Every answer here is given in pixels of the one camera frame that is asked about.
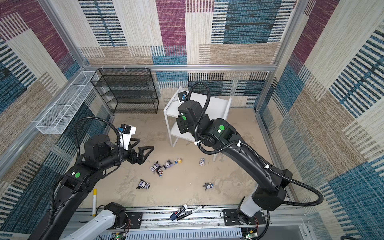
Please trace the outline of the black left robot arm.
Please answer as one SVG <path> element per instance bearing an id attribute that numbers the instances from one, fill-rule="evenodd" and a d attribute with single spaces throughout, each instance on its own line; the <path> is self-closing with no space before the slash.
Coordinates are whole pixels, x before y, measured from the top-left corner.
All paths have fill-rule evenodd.
<path id="1" fill-rule="evenodd" d="M 116 143 L 108 135 L 94 135 L 84 144 L 85 152 L 80 150 L 78 127 L 81 122 L 96 120 L 111 127 L 117 136 Z M 74 125 L 74 138 L 77 149 L 75 164 L 54 183 L 49 194 L 49 210 L 30 235 L 31 240 L 57 240 L 67 227 L 72 216 L 92 192 L 96 183 L 115 172 L 123 162 L 143 164 L 153 146 L 139 147 L 140 139 L 132 139 L 134 127 L 122 124 L 116 128 L 110 122 L 98 117 L 84 117 Z"/>

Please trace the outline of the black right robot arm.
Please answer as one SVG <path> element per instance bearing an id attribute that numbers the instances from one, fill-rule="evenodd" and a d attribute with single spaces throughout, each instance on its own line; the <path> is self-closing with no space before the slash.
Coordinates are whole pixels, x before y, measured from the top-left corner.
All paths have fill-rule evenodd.
<path id="1" fill-rule="evenodd" d="M 294 180 L 291 171 L 281 170 L 265 160 L 228 121 L 222 118 L 211 120 L 206 113 L 210 99 L 211 91 L 207 84 L 193 85 L 178 107 L 176 122 L 182 134 L 190 133 L 193 136 L 195 145 L 202 153 L 224 154 L 256 181 L 256 190 L 250 196 L 244 197 L 238 205 L 237 215 L 240 222 L 249 224 L 257 212 L 271 212 L 280 205 L 314 207 L 324 201 L 320 191 Z M 304 188 L 318 198 L 307 203 L 286 201 L 286 187 L 289 184 Z"/>

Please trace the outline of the striped purple Kuromi figure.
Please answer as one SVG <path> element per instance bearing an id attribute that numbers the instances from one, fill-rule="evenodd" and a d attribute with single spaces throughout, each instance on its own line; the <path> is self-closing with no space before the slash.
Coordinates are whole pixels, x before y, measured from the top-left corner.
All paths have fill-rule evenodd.
<path id="1" fill-rule="evenodd" d="M 159 162 L 155 162 L 154 165 L 150 169 L 153 173 L 159 174 L 162 171 L 161 168 L 162 168 L 162 166 L 159 164 Z"/>

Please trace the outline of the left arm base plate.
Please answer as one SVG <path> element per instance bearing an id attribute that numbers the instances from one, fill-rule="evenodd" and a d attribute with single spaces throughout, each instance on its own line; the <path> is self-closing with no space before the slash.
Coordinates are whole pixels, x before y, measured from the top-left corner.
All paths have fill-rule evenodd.
<path id="1" fill-rule="evenodd" d="M 124 230 L 140 229 L 142 224 L 143 212 L 126 212 L 127 225 Z"/>

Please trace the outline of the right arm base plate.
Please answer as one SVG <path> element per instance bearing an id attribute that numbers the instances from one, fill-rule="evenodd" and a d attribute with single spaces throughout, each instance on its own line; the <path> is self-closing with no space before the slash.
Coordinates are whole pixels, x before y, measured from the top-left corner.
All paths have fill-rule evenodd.
<path id="1" fill-rule="evenodd" d="M 239 218 L 236 209 L 224 209 L 220 213 L 221 218 L 224 219 L 225 226 L 235 226 L 235 225 L 265 225 L 267 223 L 266 217 L 267 214 L 264 214 L 263 211 L 258 211 L 253 217 L 247 217 L 244 221 Z"/>

